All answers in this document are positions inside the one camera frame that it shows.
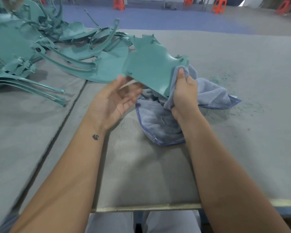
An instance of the hand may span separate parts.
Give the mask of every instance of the hand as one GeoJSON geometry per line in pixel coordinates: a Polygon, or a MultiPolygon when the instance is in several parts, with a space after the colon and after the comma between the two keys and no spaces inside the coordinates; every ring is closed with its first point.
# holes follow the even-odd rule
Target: hand
{"type": "Polygon", "coordinates": [[[171,109],[172,115],[181,126],[185,121],[199,112],[197,103],[197,82],[189,75],[185,78],[183,68],[177,74],[176,89],[173,94],[175,106],[171,109]]]}
{"type": "Polygon", "coordinates": [[[142,84],[132,83],[121,88],[131,80],[130,77],[119,75],[95,96],[85,117],[93,122],[96,129],[105,132],[136,103],[142,92],[142,84]]]}

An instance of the tattoo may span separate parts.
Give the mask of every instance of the tattoo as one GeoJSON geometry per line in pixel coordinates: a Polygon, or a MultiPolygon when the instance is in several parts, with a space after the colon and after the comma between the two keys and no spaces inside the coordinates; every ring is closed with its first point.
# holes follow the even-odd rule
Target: tattoo
{"type": "Polygon", "coordinates": [[[99,136],[96,135],[96,134],[93,135],[94,140],[98,140],[98,137],[99,137],[99,136]]]}

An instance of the left hand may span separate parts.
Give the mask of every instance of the left hand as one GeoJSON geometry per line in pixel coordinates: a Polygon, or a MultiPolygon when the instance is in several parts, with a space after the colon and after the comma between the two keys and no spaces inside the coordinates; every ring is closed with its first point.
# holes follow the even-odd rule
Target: left hand
{"type": "Polygon", "coordinates": [[[106,85],[93,99],[85,114],[98,130],[110,129],[132,107],[142,92],[141,83],[132,83],[130,77],[119,75],[117,79],[106,85]]]}

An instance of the gray towel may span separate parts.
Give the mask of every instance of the gray towel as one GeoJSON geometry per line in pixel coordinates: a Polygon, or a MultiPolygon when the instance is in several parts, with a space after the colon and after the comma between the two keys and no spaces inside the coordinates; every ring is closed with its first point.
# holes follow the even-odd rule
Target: gray towel
{"type": "Polygon", "coordinates": [[[151,89],[144,89],[136,103],[138,120],[144,133],[151,141],[160,146],[185,142],[182,130],[171,113],[171,108],[174,106],[173,93],[180,67],[184,69],[185,77],[190,75],[197,81],[198,106],[209,109],[229,109],[241,102],[240,99],[228,95],[225,88],[204,78],[197,78],[197,72],[191,65],[188,68],[183,66],[176,67],[172,76],[168,98],[151,89]]]}

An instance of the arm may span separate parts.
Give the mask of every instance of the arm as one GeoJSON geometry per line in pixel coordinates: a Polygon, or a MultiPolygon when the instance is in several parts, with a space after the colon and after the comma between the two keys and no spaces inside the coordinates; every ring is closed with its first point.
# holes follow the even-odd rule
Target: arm
{"type": "Polygon", "coordinates": [[[179,73],[172,113],[183,131],[202,206],[214,232],[290,233],[279,213],[217,139],[200,113],[196,97],[197,83],[179,73]]]}
{"type": "Polygon", "coordinates": [[[118,77],[94,98],[70,144],[10,233],[85,232],[106,130],[142,91],[138,83],[120,89],[129,80],[118,77]]]}

